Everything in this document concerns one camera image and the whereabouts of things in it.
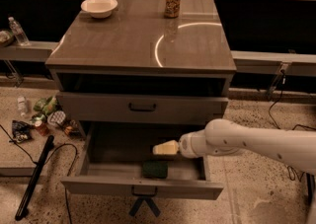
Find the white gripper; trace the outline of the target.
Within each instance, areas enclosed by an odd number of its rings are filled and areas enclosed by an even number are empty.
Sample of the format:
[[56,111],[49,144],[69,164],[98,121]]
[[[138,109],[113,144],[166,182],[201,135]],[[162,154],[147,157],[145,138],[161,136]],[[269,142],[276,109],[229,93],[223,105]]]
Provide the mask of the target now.
[[193,159],[210,155],[212,147],[206,142],[203,130],[190,132],[181,136],[179,144],[176,140],[167,141],[153,147],[154,155],[176,155],[178,151],[185,158]]

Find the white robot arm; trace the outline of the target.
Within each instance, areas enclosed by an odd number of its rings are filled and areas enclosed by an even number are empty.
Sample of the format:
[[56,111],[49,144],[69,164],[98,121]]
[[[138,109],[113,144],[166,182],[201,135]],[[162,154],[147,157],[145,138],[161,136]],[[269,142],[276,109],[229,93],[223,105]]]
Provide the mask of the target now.
[[214,119],[203,130],[183,134],[153,147],[154,155],[176,155],[193,159],[222,156],[247,149],[316,175],[316,132],[252,128],[227,119]]

